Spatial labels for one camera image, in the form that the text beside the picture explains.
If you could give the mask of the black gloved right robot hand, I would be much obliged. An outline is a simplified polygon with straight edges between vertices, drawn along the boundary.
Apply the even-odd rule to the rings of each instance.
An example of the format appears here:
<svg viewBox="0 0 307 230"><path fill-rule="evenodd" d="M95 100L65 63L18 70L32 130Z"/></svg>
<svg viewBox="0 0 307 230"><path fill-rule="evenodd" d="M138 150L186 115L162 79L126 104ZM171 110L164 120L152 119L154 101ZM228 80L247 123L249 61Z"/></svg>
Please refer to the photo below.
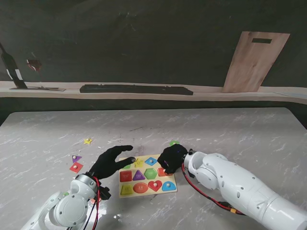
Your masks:
<svg viewBox="0 0 307 230"><path fill-rule="evenodd" d="M187 153L188 151L185 147L180 144L174 144L165 148L157 161L165 169L166 174L173 174L181 167Z"/></svg>

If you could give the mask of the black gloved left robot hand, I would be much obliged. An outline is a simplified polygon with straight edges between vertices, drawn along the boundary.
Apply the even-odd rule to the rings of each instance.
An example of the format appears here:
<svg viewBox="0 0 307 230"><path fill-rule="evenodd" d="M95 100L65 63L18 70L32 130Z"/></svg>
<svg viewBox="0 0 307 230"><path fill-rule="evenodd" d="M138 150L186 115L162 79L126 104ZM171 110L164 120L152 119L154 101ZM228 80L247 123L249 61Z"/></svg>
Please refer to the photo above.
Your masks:
<svg viewBox="0 0 307 230"><path fill-rule="evenodd" d="M132 149L133 146L131 145L114 146L108 149L98 157L88 174L92 177L96 177L98 180L112 176L116 171L136 161L134 157L128 157L116 162L116 157L118 155L125 151L131 151Z"/></svg>

